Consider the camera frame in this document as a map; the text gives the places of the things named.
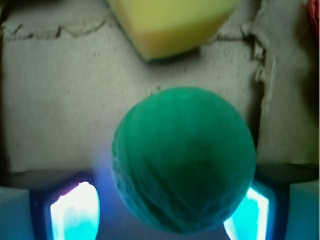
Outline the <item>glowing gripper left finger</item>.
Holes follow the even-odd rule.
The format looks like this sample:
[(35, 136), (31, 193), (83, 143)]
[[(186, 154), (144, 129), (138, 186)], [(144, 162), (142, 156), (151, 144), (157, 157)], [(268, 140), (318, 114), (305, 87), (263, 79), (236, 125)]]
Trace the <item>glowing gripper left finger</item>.
[(101, 203), (89, 170), (28, 170), (0, 182), (2, 240), (95, 240)]

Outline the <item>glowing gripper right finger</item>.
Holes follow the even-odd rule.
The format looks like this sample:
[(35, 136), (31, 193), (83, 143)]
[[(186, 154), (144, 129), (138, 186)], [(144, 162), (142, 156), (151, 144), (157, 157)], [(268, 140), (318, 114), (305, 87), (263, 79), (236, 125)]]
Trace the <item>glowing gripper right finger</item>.
[(318, 240), (319, 191), (317, 164), (259, 164), (225, 232), (231, 240)]

